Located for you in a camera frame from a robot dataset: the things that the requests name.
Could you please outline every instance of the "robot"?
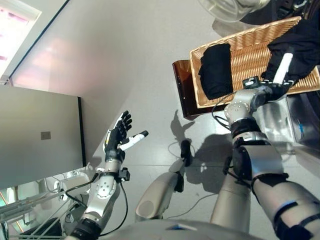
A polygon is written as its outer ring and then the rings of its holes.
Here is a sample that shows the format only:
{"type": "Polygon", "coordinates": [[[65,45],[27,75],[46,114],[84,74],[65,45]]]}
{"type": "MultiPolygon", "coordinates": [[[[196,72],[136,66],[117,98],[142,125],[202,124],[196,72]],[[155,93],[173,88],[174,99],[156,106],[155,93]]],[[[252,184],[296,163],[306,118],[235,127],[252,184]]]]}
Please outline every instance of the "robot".
{"type": "Polygon", "coordinates": [[[248,234],[251,191],[279,239],[320,239],[320,201],[303,186],[287,180],[281,155],[252,116],[257,108],[278,100],[294,84],[284,81],[291,55],[292,52],[284,55],[273,81],[264,80],[258,87],[237,91],[224,109],[233,138],[233,152],[232,158],[225,162],[225,179],[210,223],[162,219],[173,192],[183,191],[185,167],[192,161],[190,143],[185,140],[181,143],[181,159],[160,175],[141,197],[135,211],[136,223],[101,234],[120,188],[123,189],[122,182],[130,179],[128,169],[121,169],[124,151],[148,135],[143,131],[126,138],[132,122],[126,111],[107,132],[104,171],[96,173],[94,178],[99,177],[99,180],[94,196],[66,240],[99,237],[108,240],[255,240],[258,238],[248,234]]]}

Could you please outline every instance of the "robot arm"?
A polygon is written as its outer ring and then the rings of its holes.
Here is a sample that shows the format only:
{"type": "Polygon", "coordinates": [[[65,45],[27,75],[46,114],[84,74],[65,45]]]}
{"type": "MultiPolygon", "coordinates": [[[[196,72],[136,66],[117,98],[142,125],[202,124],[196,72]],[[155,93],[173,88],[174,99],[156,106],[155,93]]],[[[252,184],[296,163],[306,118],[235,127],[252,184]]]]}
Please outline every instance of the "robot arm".
{"type": "Polygon", "coordinates": [[[67,240],[95,240],[98,239],[106,227],[113,210],[114,203],[119,196],[119,183],[128,181],[130,173],[122,167],[125,159],[124,150],[144,139],[147,131],[132,137],[127,137],[131,128],[131,115],[125,111],[116,121],[114,128],[107,131],[103,145],[105,152],[104,171],[99,174],[98,184],[94,196],[84,211],[79,224],[68,236],[67,240]]]}
{"type": "Polygon", "coordinates": [[[259,106],[274,98],[274,91],[281,92],[282,86],[275,87],[239,90],[226,106],[224,113],[233,138],[233,170],[239,179],[250,183],[280,239],[318,239],[320,201],[301,185],[286,180],[281,155],[252,117],[259,106]]]}

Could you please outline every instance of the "black strap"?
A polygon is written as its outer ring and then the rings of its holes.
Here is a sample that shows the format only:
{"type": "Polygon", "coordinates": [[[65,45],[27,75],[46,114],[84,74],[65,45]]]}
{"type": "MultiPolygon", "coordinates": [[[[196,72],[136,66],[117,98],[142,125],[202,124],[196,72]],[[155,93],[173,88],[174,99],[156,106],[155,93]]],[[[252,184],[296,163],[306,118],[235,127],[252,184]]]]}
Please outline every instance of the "black strap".
{"type": "Polygon", "coordinates": [[[307,217],[306,219],[302,220],[299,225],[305,227],[308,223],[311,223],[317,219],[320,219],[320,213],[307,217]]]}

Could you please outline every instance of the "silver metal surface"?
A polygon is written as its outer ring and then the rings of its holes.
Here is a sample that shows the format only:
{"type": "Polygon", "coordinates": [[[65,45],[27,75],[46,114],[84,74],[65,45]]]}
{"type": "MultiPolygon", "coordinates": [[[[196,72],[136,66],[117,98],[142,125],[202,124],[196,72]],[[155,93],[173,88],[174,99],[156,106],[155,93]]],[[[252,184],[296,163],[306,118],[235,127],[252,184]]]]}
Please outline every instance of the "silver metal surface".
{"type": "Polygon", "coordinates": [[[251,161],[252,178],[262,174],[283,174],[281,155],[272,145],[245,145],[251,161]]]}
{"type": "Polygon", "coordinates": [[[258,140],[268,140],[267,136],[260,131],[247,131],[244,133],[241,133],[232,140],[232,143],[234,144],[239,138],[243,138],[243,140],[246,141],[258,141],[258,140]]]}
{"type": "Polygon", "coordinates": [[[102,190],[102,192],[106,192],[106,193],[101,193],[99,190],[99,187],[96,188],[94,196],[90,201],[90,203],[88,204],[87,209],[85,210],[86,214],[93,212],[93,213],[96,213],[99,217],[104,216],[104,212],[108,207],[108,205],[109,204],[113,205],[114,201],[118,198],[120,193],[120,189],[118,185],[116,185],[115,190],[113,190],[114,182],[115,182],[115,179],[111,175],[105,175],[99,179],[98,185],[102,186],[102,188],[104,188],[103,186],[105,186],[106,188],[107,186],[109,186],[107,188],[108,191],[102,190]]]}
{"type": "Polygon", "coordinates": [[[110,195],[114,194],[117,188],[117,182],[113,180],[111,182],[111,178],[107,176],[102,176],[101,181],[99,181],[99,184],[96,186],[96,194],[101,198],[101,199],[106,199],[110,195]]]}
{"type": "MultiPolygon", "coordinates": [[[[270,185],[257,179],[254,182],[253,189],[265,214],[272,223],[274,223],[278,211],[291,203],[297,203],[297,205],[280,215],[282,221],[289,228],[298,225],[310,216],[320,213],[320,201],[303,186],[295,182],[288,181],[270,185]]],[[[319,231],[320,221],[317,221],[316,226],[313,226],[312,233],[319,231]]]]}
{"type": "Polygon", "coordinates": [[[270,142],[293,143],[295,141],[286,97],[264,104],[252,116],[270,142]]]}
{"type": "Polygon", "coordinates": [[[265,103],[265,93],[263,87],[238,90],[232,102],[224,109],[229,125],[241,119],[250,118],[252,113],[265,103]]]}
{"type": "Polygon", "coordinates": [[[211,215],[210,223],[248,233],[250,228],[250,189],[236,183],[236,179],[227,174],[219,192],[211,215]]]}
{"type": "Polygon", "coordinates": [[[168,208],[178,180],[178,174],[161,174],[144,192],[135,209],[135,221],[160,218],[168,208]]]}
{"type": "Polygon", "coordinates": [[[108,160],[105,163],[104,170],[106,172],[118,173],[121,168],[122,162],[117,159],[108,160]]]}

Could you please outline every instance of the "grey wall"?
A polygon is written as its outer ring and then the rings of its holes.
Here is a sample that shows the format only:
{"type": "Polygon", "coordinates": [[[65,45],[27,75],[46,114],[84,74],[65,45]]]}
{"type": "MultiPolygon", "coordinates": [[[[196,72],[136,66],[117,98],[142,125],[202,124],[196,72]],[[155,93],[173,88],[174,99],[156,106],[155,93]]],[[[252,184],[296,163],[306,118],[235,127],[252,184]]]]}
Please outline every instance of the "grey wall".
{"type": "Polygon", "coordinates": [[[77,97],[0,86],[0,189],[80,167],[77,97]]]}

